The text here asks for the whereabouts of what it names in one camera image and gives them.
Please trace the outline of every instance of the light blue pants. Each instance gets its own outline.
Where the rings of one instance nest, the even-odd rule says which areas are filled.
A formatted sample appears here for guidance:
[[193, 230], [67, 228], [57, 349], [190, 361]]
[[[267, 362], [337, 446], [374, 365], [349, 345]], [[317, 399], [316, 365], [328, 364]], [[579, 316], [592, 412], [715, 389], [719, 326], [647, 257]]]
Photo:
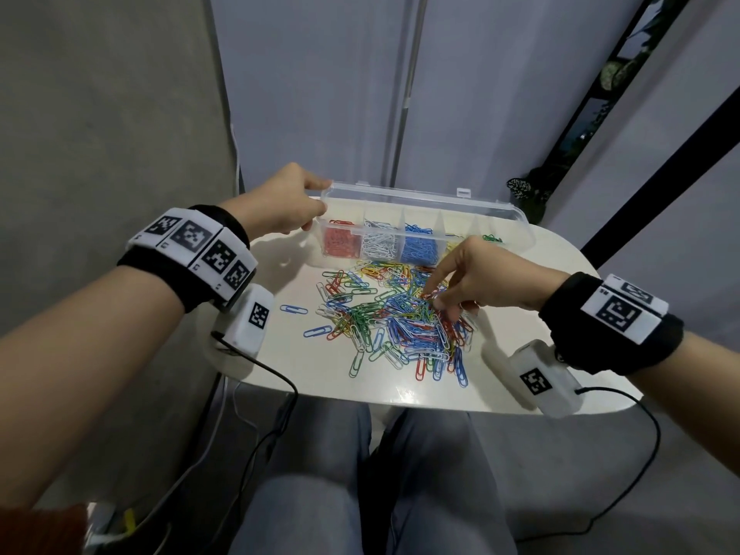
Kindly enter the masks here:
[[[399, 478], [386, 552], [516, 553], [468, 414], [410, 409], [397, 426], [381, 443]], [[361, 555], [358, 465], [370, 431], [365, 404], [301, 397], [229, 555]]]

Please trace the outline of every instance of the tabletop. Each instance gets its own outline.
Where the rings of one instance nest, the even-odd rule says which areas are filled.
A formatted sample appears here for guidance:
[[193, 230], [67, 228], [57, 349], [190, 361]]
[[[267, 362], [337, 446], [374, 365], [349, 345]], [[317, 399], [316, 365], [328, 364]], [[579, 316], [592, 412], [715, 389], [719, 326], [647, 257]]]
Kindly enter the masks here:
[[[559, 235], [532, 226], [535, 244], [522, 256], [541, 265], [569, 273], [597, 275], [581, 252]], [[287, 376], [301, 394], [384, 405], [487, 411], [506, 414], [541, 414], [528, 399], [524, 383], [506, 368], [508, 357], [533, 339], [551, 344], [547, 326], [536, 312], [519, 308], [481, 308], [476, 319], [470, 351], [463, 355], [468, 386], [460, 387], [455, 374], [443, 372], [440, 381], [415, 377], [415, 363], [396, 370], [385, 356], [374, 363], [365, 358], [355, 378], [348, 375], [355, 346], [340, 336], [306, 338], [307, 329], [325, 326], [327, 319], [315, 314], [323, 304], [316, 284], [324, 282], [317, 237], [300, 230], [290, 235], [269, 234], [252, 243], [259, 262], [252, 283], [261, 284], [275, 296], [258, 359]], [[297, 315], [280, 311], [288, 304], [309, 310]], [[197, 310], [198, 339], [208, 361], [228, 377], [260, 387], [290, 391], [271, 373], [245, 359], [219, 352], [209, 336], [217, 310], [203, 304]], [[591, 375], [570, 370], [581, 385], [612, 387], [635, 398], [642, 397], [626, 378], [613, 372]], [[619, 394], [591, 393], [584, 396], [579, 414], [609, 413], [634, 403]]]

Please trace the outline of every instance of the plastic organizer box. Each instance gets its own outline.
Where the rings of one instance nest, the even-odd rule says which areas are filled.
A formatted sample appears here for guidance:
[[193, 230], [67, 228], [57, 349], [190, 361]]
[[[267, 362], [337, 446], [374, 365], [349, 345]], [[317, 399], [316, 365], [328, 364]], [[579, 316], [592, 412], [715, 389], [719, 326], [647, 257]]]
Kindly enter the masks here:
[[350, 261], [434, 266], [467, 236], [522, 253], [534, 244], [524, 213], [509, 203], [367, 185], [334, 183], [321, 193], [316, 223], [325, 266]]

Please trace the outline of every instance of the black cable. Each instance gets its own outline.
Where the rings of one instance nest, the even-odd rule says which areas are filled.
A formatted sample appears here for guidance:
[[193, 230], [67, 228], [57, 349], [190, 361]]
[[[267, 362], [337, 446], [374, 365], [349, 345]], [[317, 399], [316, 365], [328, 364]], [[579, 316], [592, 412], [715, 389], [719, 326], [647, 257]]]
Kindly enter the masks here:
[[647, 462], [643, 465], [642, 469], [637, 474], [637, 477], [635, 477], [630, 483], [630, 485], [622, 491], [622, 493], [617, 496], [614, 501], [612, 501], [611, 504], [609, 504], [604, 510], [599, 512], [596, 516], [593, 516], [589, 521], [588, 525], [586, 526], [585, 530], [582, 531], [559, 531], [559, 532], [552, 532], [552, 533], [541, 533], [536, 536], [530, 536], [525, 537], [521, 540], [516, 540], [516, 543], [525, 543], [525, 542], [531, 542], [534, 540], [543, 540], [546, 537], [558, 537], [558, 536], [583, 536], [586, 535], [588, 532], [591, 531], [591, 529], [594, 527], [594, 523], [601, 518], [602, 516], [606, 515], [612, 508], [614, 508], [619, 502], [624, 499], [626, 495], [630, 494], [630, 491], [634, 489], [635, 485], [639, 483], [639, 481], [642, 479], [642, 476], [645, 474], [645, 471], [653, 464], [653, 461], [655, 460], [656, 456], [658, 455], [658, 450], [660, 448], [660, 439], [661, 439], [661, 431], [660, 431], [660, 424], [658, 423], [658, 419], [655, 418], [655, 416], [645, 407], [640, 401], [638, 401], [636, 398], [631, 396], [627, 392], [623, 392], [619, 389], [614, 388], [601, 388], [601, 387], [593, 387], [593, 388], [580, 388], [576, 390], [576, 393], [578, 395], [584, 394], [586, 392], [614, 392], [616, 394], [624, 395], [625, 397], [629, 397], [632, 399], [638, 407], [640, 407], [646, 415], [649, 416], [649, 418], [653, 421], [653, 425], [655, 425], [655, 445], [653, 447], [653, 451], [650, 454], [650, 457], [647, 458]]
[[[293, 412], [293, 408], [295, 407], [296, 402], [298, 401], [298, 388], [295, 387], [295, 384], [291, 382], [287, 377], [283, 376], [282, 373], [278, 372], [277, 370], [274, 370], [270, 368], [267, 364], [264, 364], [260, 362], [259, 360], [252, 358], [250, 355], [243, 353], [235, 346], [227, 343], [227, 341], [224, 340], [224, 334], [220, 333], [218, 331], [211, 331], [211, 336], [217, 340], [218, 343], [225, 346], [228, 351], [223, 351], [225, 354], [232, 354], [233, 356], [240, 356], [246, 360], [248, 360], [251, 363], [254, 363], [258, 365], [260, 368], [263, 368], [264, 370], [268, 371], [269, 373], [279, 377], [283, 382], [290, 385], [290, 387], [293, 389], [293, 397], [290, 400], [290, 403], [288, 403], [288, 406], [285, 410], [284, 415], [280, 420], [277, 421], [275, 424], [275, 428], [272, 429], [270, 432], [265, 434], [262, 439], [257, 443], [257, 445], [252, 449], [252, 453], [249, 455], [249, 458], [246, 460], [246, 464], [244, 464], [244, 470], [242, 471], [241, 478], [239, 479], [239, 490], [237, 492], [237, 498], [236, 498], [236, 507], [237, 507], [237, 513], [239, 515], [239, 521], [241, 522], [242, 519], [242, 511], [241, 511], [241, 505], [242, 505], [242, 499], [244, 495], [244, 489], [246, 487], [246, 475], [249, 472], [249, 464], [252, 462], [254, 457], [257, 455], [257, 452], [259, 451], [260, 447], [263, 445], [263, 443], [270, 437], [280, 437], [283, 435], [283, 432], [288, 428], [288, 422], [290, 421], [290, 416]], [[213, 537], [213, 539], [210, 542], [210, 545], [212, 545], [217, 539], [217, 535]]]

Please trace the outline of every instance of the pile of paper clips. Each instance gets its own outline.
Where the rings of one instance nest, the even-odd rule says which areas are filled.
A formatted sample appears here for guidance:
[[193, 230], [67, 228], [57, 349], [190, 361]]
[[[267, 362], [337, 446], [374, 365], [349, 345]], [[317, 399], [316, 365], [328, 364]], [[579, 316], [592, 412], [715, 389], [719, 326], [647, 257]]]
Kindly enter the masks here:
[[[420, 382], [426, 372], [439, 381], [446, 369], [457, 374], [457, 381], [464, 388], [468, 378], [462, 351], [470, 350], [473, 327], [463, 318], [452, 323], [444, 313], [431, 307], [434, 295], [446, 288], [443, 283], [434, 293], [423, 294], [431, 272], [428, 267], [383, 261], [358, 262], [353, 271], [324, 271], [326, 282], [317, 284], [324, 305], [316, 313], [331, 320], [333, 326], [309, 329], [303, 336], [350, 338], [357, 349], [350, 377], [359, 373], [365, 355], [369, 362], [385, 356], [398, 370], [415, 362], [416, 379]], [[378, 293], [363, 278], [374, 279], [381, 289], [387, 290]], [[366, 295], [375, 297], [350, 305], [353, 299]]]

